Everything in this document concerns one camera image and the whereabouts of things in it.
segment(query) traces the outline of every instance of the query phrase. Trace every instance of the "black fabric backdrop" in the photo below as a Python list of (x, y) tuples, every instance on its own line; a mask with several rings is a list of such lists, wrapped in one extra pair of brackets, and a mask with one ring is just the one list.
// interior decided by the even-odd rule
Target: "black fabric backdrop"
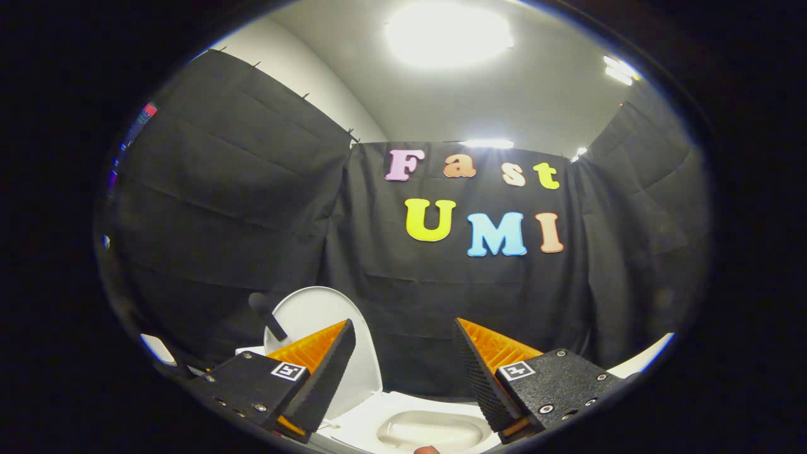
[(262, 343), (251, 292), (314, 285), (349, 137), (226, 53), (191, 61), (122, 162), (114, 244), (132, 286), (190, 360)]
[(573, 166), (583, 204), (592, 355), (610, 367), (680, 330), (711, 260), (704, 154), (661, 94), (635, 82)]
[[(566, 347), (611, 367), (675, 331), (704, 270), (707, 232), (696, 146), (641, 83), (575, 164), (518, 149), (454, 143), (349, 147), (325, 114), (250, 64), (193, 60), (153, 102), (115, 189), (115, 247), (132, 286), (187, 360), (210, 367), (262, 342), (251, 292), (280, 301), (336, 288), (368, 321), (386, 390), (467, 397), (450, 321), (464, 317), (539, 350)], [(390, 182), (390, 149), (422, 149)], [(443, 175), (464, 153), (473, 178)], [(500, 166), (527, 183), (514, 187)], [(536, 164), (558, 173), (558, 190)], [(419, 242), (408, 198), (457, 203), (449, 236)], [(521, 212), (528, 252), (467, 255), (473, 212), (498, 225)], [(558, 214), (562, 252), (540, 251), (534, 215)]]
[[(422, 149), (408, 181), (386, 181), (391, 149)], [(472, 178), (448, 178), (445, 159), (473, 159)], [(523, 187), (502, 179), (504, 162), (525, 171)], [(547, 162), (560, 188), (538, 182), (533, 166)], [(447, 143), (360, 144), (345, 168), (324, 255), (323, 285), (350, 297), (367, 319), (385, 387), (426, 395), (470, 395), (451, 344), (454, 317), (463, 317), (539, 350), (582, 348), (590, 327), (585, 283), (586, 254), (579, 203), (566, 159), (519, 149), (470, 149)], [(425, 225), (437, 227), (437, 200), (452, 200), (451, 231), (438, 242), (421, 242), (406, 230), (410, 198), (426, 199)], [(471, 213), (498, 225), (520, 212), (527, 254), (470, 257)], [(541, 226), (534, 216), (558, 214), (564, 250), (540, 251)]]

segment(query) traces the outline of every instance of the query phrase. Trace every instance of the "toilet bowl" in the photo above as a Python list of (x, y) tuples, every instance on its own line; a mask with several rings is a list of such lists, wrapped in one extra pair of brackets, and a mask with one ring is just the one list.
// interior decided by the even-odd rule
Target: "toilet bowl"
[(353, 321), (356, 347), (323, 423), (308, 442), (312, 448), (336, 454), (412, 454), (432, 445), (442, 454), (480, 454), (500, 444), (475, 402), (384, 393), (370, 330), (347, 296), (332, 288), (303, 288), (278, 303), (273, 315), (288, 339), (281, 344), (265, 330), (265, 352), (346, 318)]

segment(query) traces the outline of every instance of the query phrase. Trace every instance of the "ceiling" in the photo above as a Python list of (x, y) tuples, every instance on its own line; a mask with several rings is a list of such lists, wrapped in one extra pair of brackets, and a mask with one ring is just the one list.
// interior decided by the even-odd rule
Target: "ceiling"
[(494, 11), (514, 41), (452, 69), (398, 60), (384, 23), (411, 0), (301, 0), (271, 17), (331, 67), (390, 141), (503, 138), (519, 149), (571, 157), (616, 114), (629, 87), (604, 73), (604, 51), (578, 28), (519, 2)]

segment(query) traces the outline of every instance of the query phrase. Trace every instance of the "orange letter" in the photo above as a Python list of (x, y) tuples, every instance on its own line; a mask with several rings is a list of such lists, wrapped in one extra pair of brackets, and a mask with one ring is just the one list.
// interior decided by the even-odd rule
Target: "orange letter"
[(476, 175), (474, 162), (467, 154), (452, 154), (445, 159), (445, 166), (443, 174), (449, 178), (457, 177), (472, 177)]
[(524, 171), (518, 164), (512, 164), (510, 162), (505, 162), (502, 164), (502, 178), (504, 182), (511, 185), (511, 186), (524, 186), (527, 183), (527, 180), (524, 179)]
[(535, 219), (541, 223), (541, 233), (544, 236), (541, 251), (547, 254), (562, 251), (563, 244), (558, 240), (558, 228), (555, 226), (555, 220), (558, 219), (558, 215), (553, 212), (540, 212), (535, 215)]

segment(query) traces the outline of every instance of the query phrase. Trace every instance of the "toilet lid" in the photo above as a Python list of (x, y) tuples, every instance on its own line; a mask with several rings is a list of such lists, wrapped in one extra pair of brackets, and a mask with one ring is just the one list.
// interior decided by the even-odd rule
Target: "toilet lid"
[[(307, 287), (291, 293), (272, 311), (289, 341), (294, 342), (316, 331), (349, 318), (356, 332), (356, 347), (345, 374), (333, 396), (325, 418), (334, 419), (382, 390), (381, 371), (370, 330), (356, 305), (345, 295), (328, 287)], [(282, 347), (269, 329), (264, 331), (264, 347), (270, 353)]]

